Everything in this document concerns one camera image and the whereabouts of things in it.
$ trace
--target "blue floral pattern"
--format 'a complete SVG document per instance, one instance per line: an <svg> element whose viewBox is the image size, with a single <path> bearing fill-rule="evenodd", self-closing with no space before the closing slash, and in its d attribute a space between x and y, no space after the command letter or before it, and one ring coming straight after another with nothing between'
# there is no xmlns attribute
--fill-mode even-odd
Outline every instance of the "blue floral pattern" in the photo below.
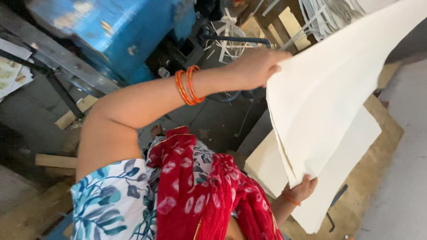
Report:
<svg viewBox="0 0 427 240"><path fill-rule="evenodd" d="M154 240L157 233L157 188L161 169L146 167L156 137L142 159L110 164L71 188L73 240ZM197 140L193 154L194 184L207 181L213 152Z"/></svg>

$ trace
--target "concrete floor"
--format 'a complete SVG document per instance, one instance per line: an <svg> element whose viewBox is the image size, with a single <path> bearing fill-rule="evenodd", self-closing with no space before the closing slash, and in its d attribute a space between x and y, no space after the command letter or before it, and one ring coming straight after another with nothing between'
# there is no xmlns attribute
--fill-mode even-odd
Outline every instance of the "concrete floor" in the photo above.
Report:
<svg viewBox="0 0 427 240"><path fill-rule="evenodd" d="M199 61L198 65L202 69L224 65L218 62L218 49L206 60L210 50L214 48L217 47L206 51ZM76 101L87 95L68 82L64 81L63 84ZM267 108L265 89L260 89L254 95L252 106L249 99L242 95L231 103L219 102L215 100L216 96L210 96L210 99L207 97L203 103L196 106L182 106L139 129L139 144L147 145L151 141L150 129L160 123L165 129L189 126L190 132L213 151L236 151ZM235 137L234 134L239 133L249 107L250 111L241 133L239 137ZM68 107L46 78L35 73L33 82L0 102L0 130L13 132L0 134L1 140L7 142L1 146L0 164L32 181L45 179L44 169L34 165L34 156L36 153L60 153L69 130L62 131L54 123L67 111ZM7 156L3 151L5 148L8 148Z"/></svg>
<svg viewBox="0 0 427 240"><path fill-rule="evenodd" d="M358 240L427 239L427 60L403 66L380 95L405 130Z"/></svg>

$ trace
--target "orange bangle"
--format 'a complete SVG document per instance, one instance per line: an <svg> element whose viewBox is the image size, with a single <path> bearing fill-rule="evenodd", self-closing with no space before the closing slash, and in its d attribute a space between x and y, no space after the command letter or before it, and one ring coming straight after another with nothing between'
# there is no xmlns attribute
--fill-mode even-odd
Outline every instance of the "orange bangle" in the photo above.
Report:
<svg viewBox="0 0 427 240"><path fill-rule="evenodd" d="M297 205L297 206L301 206L301 203L298 202L297 200L293 199L291 196L289 195L285 195L286 200L288 200L289 202Z"/></svg>
<svg viewBox="0 0 427 240"><path fill-rule="evenodd" d="M194 89L193 89L193 72L195 72L196 70L197 71L200 70L200 68L197 65L193 65L187 69L187 72L186 72L186 74L187 74L187 86L188 86L188 89L190 90L190 94L193 97L194 101L197 103L201 103L201 102L203 102L205 97L198 98L196 96L196 93L194 92Z"/></svg>
<svg viewBox="0 0 427 240"><path fill-rule="evenodd" d="M184 101L190 105L193 106L196 104L196 102L192 102L190 101L190 99L188 98L187 94L185 93L184 87L182 86L182 81L181 81L181 75L185 73L183 70L178 70L175 73L175 81L176 81L176 86L178 87L178 91L179 93L181 93L182 99L184 99Z"/></svg>

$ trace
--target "blue machine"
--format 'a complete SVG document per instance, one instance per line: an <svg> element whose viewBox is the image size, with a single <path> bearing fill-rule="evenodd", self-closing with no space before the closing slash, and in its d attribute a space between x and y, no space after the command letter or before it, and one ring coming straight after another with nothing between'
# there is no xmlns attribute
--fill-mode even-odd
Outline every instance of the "blue machine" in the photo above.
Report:
<svg viewBox="0 0 427 240"><path fill-rule="evenodd" d="M96 70L128 85L153 79L145 60L166 35L186 39L196 20L193 0L33 0L27 8Z"/></svg>

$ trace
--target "woman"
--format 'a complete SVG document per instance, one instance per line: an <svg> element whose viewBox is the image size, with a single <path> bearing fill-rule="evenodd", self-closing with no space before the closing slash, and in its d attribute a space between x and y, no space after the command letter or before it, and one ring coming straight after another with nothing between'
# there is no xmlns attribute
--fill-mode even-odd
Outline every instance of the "woman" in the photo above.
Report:
<svg viewBox="0 0 427 240"><path fill-rule="evenodd" d="M282 239L278 225L310 196L317 178L287 186L270 206L231 156L213 153L186 127L155 137L143 151L136 129L200 102L197 96L265 87L281 70L277 62L289 57L254 50L222 68L189 70L100 99L82 130L79 182L72 187L74 239ZM192 84L180 88L181 76Z"/></svg>

